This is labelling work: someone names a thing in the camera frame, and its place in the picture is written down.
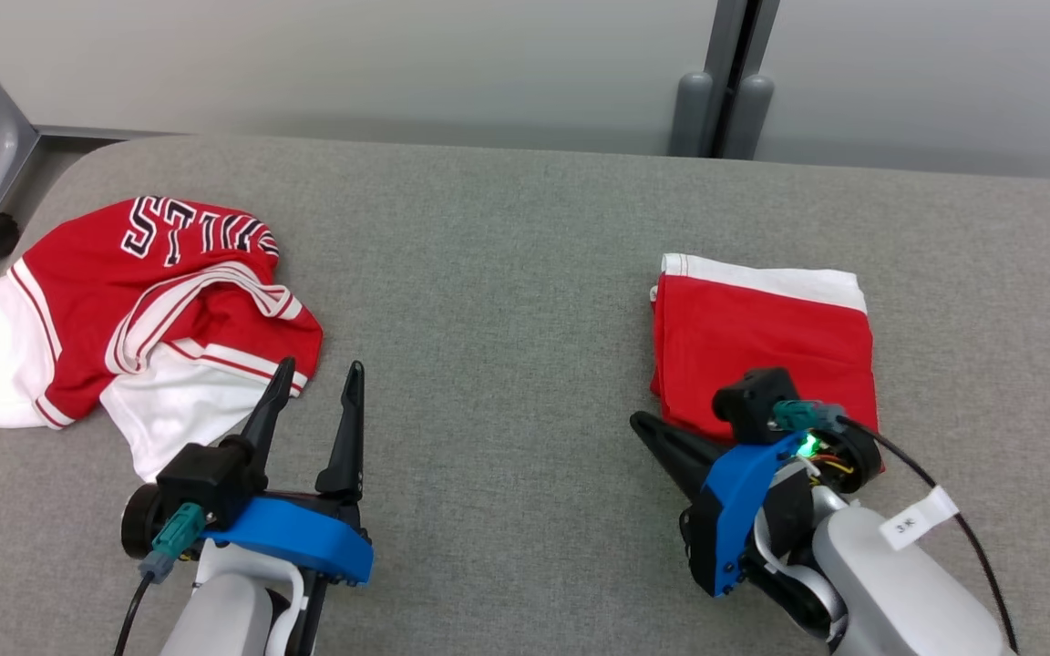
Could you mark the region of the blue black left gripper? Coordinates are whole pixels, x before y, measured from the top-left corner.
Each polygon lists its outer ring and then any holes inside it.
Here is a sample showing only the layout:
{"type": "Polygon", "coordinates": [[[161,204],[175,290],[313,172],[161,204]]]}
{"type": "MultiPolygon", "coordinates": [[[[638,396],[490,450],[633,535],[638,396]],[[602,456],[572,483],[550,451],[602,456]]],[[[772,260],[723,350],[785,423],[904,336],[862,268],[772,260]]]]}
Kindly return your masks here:
{"type": "MultiPolygon", "coordinates": [[[[286,357],[276,366],[262,397],[242,428],[249,448],[249,468],[265,474],[278,418],[291,398],[296,361],[286,357]]],[[[342,406],[332,454],[318,473],[315,490],[334,501],[359,501],[363,495],[365,445],[365,368],[353,361],[339,395],[342,406]]],[[[176,560],[200,555],[201,543],[234,545],[268,557],[313,570],[334,584],[366,585],[374,569],[374,547],[354,520],[316,511],[313,496],[259,495],[222,528],[218,516],[200,503],[170,502],[155,485],[134,491],[121,516],[121,547],[139,560],[145,584],[162,584],[176,560]]]]}

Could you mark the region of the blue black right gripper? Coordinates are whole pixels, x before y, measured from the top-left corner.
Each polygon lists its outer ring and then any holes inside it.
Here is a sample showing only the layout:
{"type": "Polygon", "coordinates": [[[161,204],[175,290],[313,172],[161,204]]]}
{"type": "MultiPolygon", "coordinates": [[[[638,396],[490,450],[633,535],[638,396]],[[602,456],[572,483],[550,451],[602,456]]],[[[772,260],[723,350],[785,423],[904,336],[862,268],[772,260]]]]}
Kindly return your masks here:
{"type": "Polygon", "coordinates": [[[883,469],[859,428],[766,429],[758,443],[713,443],[649,412],[630,427],[688,499],[680,535],[696,585],[724,597],[753,581],[774,599],[815,599],[818,584],[785,568],[817,570],[814,531],[883,469]]]}

